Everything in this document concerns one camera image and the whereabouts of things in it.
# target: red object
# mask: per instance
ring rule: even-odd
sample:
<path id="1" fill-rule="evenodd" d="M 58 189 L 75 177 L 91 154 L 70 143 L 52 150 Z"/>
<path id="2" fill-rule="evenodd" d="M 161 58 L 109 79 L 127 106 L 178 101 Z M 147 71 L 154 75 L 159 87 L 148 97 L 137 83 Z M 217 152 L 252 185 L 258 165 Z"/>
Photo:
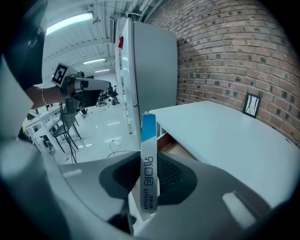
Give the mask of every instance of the red object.
<path id="1" fill-rule="evenodd" d="M 120 42 L 119 42 L 118 47 L 119 47 L 120 49 L 123 49 L 124 37 L 123 37 L 123 36 L 122 36 L 122 37 L 119 37 L 119 40 L 120 40 Z"/>

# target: glossy floor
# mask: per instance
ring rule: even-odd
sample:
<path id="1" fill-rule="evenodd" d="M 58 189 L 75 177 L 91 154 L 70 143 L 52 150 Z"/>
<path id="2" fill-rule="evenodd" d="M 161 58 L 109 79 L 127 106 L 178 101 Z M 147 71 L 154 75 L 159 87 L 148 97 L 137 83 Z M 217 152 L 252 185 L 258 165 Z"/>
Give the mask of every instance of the glossy floor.
<path id="1" fill-rule="evenodd" d="M 139 150 L 139 147 L 133 135 L 129 134 L 128 126 L 125 122 L 122 106 L 120 104 L 104 105 L 101 107 L 89 107 L 88 114 L 83 117 L 76 115 L 79 126 L 75 123 L 77 131 L 79 132 L 81 140 L 75 134 L 73 129 L 70 129 L 70 135 L 78 150 L 76 150 L 76 160 L 80 162 L 88 162 L 107 158 L 112 151 L 122 150 Z M 56 152 L 54 157 L 58 164 L 71 163 L 71 151 L 66 140 L 58 138 L 64 151 Z M 114 144 L 112 140 L 120 143 L 120 146 Z M 116 155 L 124 154 L 126 152 L 116 152 Z"/>

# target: person's arm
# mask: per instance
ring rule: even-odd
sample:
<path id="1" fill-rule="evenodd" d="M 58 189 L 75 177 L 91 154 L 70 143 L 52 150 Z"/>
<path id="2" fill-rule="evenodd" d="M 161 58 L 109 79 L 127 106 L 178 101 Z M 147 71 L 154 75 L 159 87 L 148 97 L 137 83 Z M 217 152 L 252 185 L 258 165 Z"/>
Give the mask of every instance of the person's arm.
<path id="1" fill-rule="evenodd" d="M 74 86 L 70 85 L 68 87 L 68 92 L 73 92 Z M 64 103 L 65 99 L 60 94 L 60 89 L 57 86 L 53 87 L 44 87 L 43 89 L 43 96 L 44 100 L 42 98 L 42 88 L 32 86 L 26 91 L 27 96 L 33 101 L 33 106 L 31 109 L 39 108 L 42 106 L 46 106 L 45 103 L 53 104 L 53 103 Z"/>

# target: brick wall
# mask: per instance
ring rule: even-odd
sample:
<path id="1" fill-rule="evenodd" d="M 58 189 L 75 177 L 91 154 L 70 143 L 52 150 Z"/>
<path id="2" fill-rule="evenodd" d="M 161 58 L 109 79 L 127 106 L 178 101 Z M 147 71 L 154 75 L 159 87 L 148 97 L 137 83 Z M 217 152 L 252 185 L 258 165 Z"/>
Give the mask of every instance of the brick wall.
<path id="1" fill-rule="evenodd" d="M 299 146 L 298 57 L 260 2 L 166 0 L 147 23 L 177 36 L 177 104 L 208 99 L 242 111 L 247 92 L 259 95 L 257 119 Z"/>

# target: white table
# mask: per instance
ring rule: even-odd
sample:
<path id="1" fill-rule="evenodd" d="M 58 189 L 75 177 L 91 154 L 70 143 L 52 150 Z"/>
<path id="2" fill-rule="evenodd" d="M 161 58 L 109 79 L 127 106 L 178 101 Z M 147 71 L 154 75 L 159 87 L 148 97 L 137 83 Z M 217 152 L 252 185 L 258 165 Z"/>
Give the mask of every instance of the white table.
<path id="1" fill-rule="evenodd" d="M 56 151 L 61 151 L 61 154 L 63 155 L 64 158 L 67 158 L 67 156 L 63 153 L 63 151 L 60 149 L 59 145 L 57 144 L 56 140 L 52 137 L 50 131 L 49 131 L 49 127 L 47 126 L 45 120 L 51 116 L 53 116 L 54 114 L 58 113 L 60 111 L 60 107 L 55 107 L 50 109 L 49 111 L 38 115 L 35 119 L 33 119 L 30 123 L 26 124 L 25 127 L 29 133 L 29 135 L 31 136 L 33 142 L 36 144 L 36 146 L 40 149 L 40 151 L 43 151 L 41 149 L 41 147 L 39 146 L 39 143 L 37 141 L 37 139 L 34 137 L 34 130 L 32 129 L 34 126 L 40 124 L 41 128 L 39 129 L 39 131 L 43 131 L 45 133 L 45 135 L 48 137 L 49 141 L 51 142 L 51 144 L 53 145 L 53 147 L 55 148 Z"/>
<path id="2" fill-rule="evenodd" d="M 196 159 L 224 169 L 271 207 L 294 191 L 300 150 L 259 120 L 210 101 L 150 113 Z"/>

